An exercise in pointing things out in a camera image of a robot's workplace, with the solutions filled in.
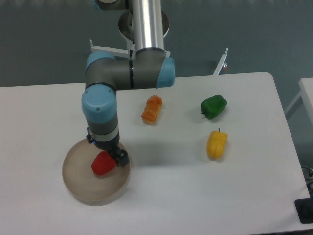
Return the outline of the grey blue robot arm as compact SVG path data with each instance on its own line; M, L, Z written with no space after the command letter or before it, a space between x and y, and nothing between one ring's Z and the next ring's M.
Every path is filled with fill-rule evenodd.
M117 166L129 163L119 144L118 90L170 87L175 82L175 63L166 57L161 3L158 0L95 0L102 11L125 10L133 29L134 58L116 60L110 52L93 52L87 58L82 111L88 124L88 143L108 151Z

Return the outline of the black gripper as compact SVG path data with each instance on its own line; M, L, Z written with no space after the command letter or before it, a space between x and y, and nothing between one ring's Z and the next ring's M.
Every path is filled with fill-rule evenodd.
M120 135L119 128L116 127L112 132L100 135L93 133L90 128L87 128L86 139L89 144L94 144L101 150L106 150L110 155L115 156L116 164L118 167L125 167L129 163L128 152L120 149Z

